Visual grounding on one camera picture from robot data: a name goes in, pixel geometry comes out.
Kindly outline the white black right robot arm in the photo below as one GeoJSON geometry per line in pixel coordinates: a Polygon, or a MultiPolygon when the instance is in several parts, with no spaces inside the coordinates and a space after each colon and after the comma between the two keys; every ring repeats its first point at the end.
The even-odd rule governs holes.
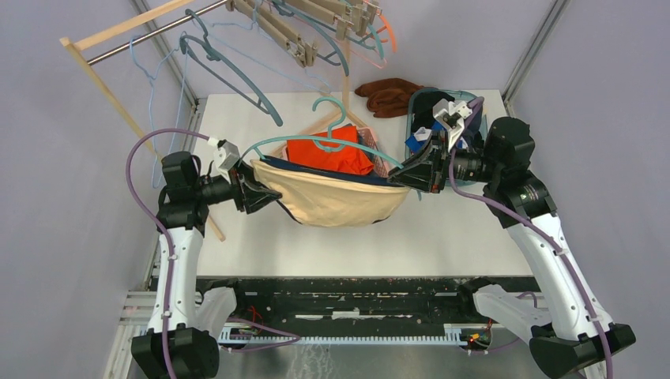
{"type": "Polygon", "coordinates": [[[389,173],[389,181],[425,193],[460,181],[482,183],[477,200],[517,244],[546,306],[537,309],[490,280],[476,279],[460,289],[458,316],[467,322],[488,317],[501,324],[529,347],[547,377],[613,377],[613,356],[636,337],[629,325],[613,321],[578,267],[555,202],[530,170],[535,142],[529,125],[497,118],[478,150],[459,149],[459,135],[450,126],[433,131],[416,154],[389,173]]]}

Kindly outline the blue white-lettered underwear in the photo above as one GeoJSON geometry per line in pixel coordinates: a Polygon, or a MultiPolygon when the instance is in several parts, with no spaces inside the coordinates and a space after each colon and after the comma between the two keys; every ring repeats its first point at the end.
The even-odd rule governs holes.
{"type": "Polygon", "coordinates": [[[417,153],[424,143],[430,139],[431,134],[431,129],[420,127],[405,140],[405,145],[411,153],[417,153]]]}

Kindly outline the light blue wire hanger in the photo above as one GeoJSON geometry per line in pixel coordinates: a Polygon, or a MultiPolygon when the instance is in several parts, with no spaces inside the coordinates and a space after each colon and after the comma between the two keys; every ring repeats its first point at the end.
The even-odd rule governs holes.
{"type": "Polygon", "coordinates": [[[277,46],[267,33],[252,21],[241,17],[205,17],[209,38],[224,52],[243,58],[245,66],[260,67],[270,75],[263,82],[278,85],[281,92],[290,90],[320,92],[330,95],[333,87],[313,69],[299,67],[288,51],[277,46]]]}

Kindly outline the beige navy-trimmed underwear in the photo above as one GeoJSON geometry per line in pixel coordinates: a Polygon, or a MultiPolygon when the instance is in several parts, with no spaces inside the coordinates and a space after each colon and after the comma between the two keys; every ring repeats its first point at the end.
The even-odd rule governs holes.
{"type": "Polygon", "coordinates": [[[409,188],[385,178],[317,170],[278,158],[253,159],[254,178],[280,193],[279,205],[312,227],[364,227],[388,219],[409,188]]]}

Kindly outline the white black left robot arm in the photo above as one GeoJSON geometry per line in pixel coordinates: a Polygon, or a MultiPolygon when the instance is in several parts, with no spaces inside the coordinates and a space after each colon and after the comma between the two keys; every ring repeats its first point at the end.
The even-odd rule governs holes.
{"type": "Polygon", "coordinates": [[[147,332],[131,342],[131,355],[149,378],[213,378],[219,367],[216,333],[196,324],[196,276],[209,206],[234,201],[254,213],[280,199],[254,177],[237,152],[218,148],[212,165],[216,176],[201,174],[201,161],[189,152],[162,160],[165,186],[157,213],[160,273],[155,306],[147,332]]]}

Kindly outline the teal plastic hanger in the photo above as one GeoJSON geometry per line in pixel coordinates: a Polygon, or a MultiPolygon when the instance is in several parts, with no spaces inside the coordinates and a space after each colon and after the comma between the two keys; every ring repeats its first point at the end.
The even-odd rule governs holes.
{"type": "Polygon", "coordinates": [[[402,163],[400,163],[396,159],[392,158],[391,156],[389,156],[389,155],[385,154],[384,152],[381,152],[377,149],[369,148],[369,147],[367,147],[363,144],[333,138],[333,128],[335,126],[338,126],[339,124],[341,124],[346,119],[346,109],[345,109],[344,104],[340,100],[336,99],[335,97],[321,96],[313,102],[311,110],[316,111],[318,105],[323,103],[323,102],[329,102],[329,103],[335,105],[336,108],[339,110],[339,116],[336,118],[335,121],[331,122],[327,126],[325,137],[318,137],[318,136],[315,136],[315,135],[290,135],[290,136],[282,136],[282,137],[272,137],[272,138],[268,138],[268,139],[259,141],[255,144],[251,145],[241,155],[241,157],[244,158],[250,152],[256,152],[256,154],[259,157],[263,158],[265,155],[262,153],[262,151],[259,148],[263,145],[266,145],[266,144],[272,144],[272,143],[278,143],[278,142],[287,142],[287,141],[311,141],[316,148],[322,150],[323,152],[327,152],[327,153],[339,152],[345,146],[348,146],[348,147],[357,148],[357,149],[359,149],[361,151],[364,151],[364,152],[368,152],[368,153],[370,153],[374,156],[378,156],[382,160],[385,160],[388,163],[393,164],[395,167],[403,167],[402,163]]]}

